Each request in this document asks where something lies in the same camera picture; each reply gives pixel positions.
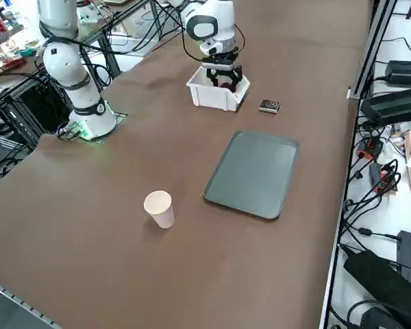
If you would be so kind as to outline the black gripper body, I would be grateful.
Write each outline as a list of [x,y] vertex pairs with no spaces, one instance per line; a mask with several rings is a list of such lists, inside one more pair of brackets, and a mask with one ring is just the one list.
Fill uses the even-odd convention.
[[241,71],[242,65],[236,64],[238,51],[230,51],[226,53],[217,53],[209,57],[202,58],[202,67],[207,70],[215,71]]

